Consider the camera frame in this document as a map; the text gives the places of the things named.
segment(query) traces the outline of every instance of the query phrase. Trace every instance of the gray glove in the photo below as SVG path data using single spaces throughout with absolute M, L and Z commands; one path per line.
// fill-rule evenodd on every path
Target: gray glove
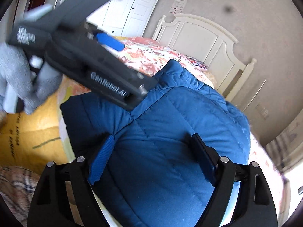
M 34 85 L 31 76 L 29 63 L 23 50 L 6 43 L 0 44 L 0 110 L 3 110 L 7 83 L 23 100 L 25 113 L 32 114 L 48 96 L 59 88 L 62 81 L 62 74 L 46 62 Z

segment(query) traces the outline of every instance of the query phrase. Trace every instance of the blue gripper pad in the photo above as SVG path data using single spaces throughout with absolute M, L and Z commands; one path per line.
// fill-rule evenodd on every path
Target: blue gripper pad
M 115 147 L 115 138 L 113 135 L 109 135 L 105 140 L 102 148 L 97 154 L 96 158 L 90 164 L 89 176 L 87 178 L 90 185 L 94 185 L 95 182 L 99 181 L 101 175 L 105 169 L 107 162 Z
M 98 40 L 98 43 L 105 44 L 114 50 L 122 51 L 124 49 L 123 43 L 121 43 L 119 40 L 107 35 L 106 33 L 98 33 L 96 35 L 96 39 Z

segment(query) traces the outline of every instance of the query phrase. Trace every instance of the wall outlet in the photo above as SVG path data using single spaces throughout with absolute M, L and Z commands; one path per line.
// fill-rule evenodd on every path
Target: wall outlet
M 256 106 L 256 110 L 263 117 L 263 119 L 267 119 L 269 117 L 268 110 L 261 103 Z

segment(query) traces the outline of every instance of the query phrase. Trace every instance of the white door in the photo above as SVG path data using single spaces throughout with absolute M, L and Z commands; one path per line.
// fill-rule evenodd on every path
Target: white door
M 141 37 L 158 0 L 135 0 L 123 28 L 123 37 Z
M 113 36 L 121 36 L 134 0 L 111 0 L 103 21 L 102 29 Z
M 102 28 L 103 21 L 107 12 L 107 9 L 109 7 L 109 3 L 105 3 L 103 6 L 98 8 L 95 12 L 93 12 L 90 16 L 86 18 L 86 21 L 98 26 L 98 28 Z

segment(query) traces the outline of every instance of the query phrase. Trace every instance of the paper notice on wall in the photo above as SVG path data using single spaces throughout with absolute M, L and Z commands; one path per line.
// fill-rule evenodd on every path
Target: paper notice on wall
M 172 8 L 183 10 L 186 3 L 187 0 L 175 0 L 174 3 L 172 4 Z
M 175 12 L 176 12 L 176 9 L 173 8 L 173 7 L 171 7 L 171 8 L 169 9 L 169 12 L 170 12 L 170 13 L 175 13 Z
M 175 13 L 181 13 L 182 9 L 176 9 Z

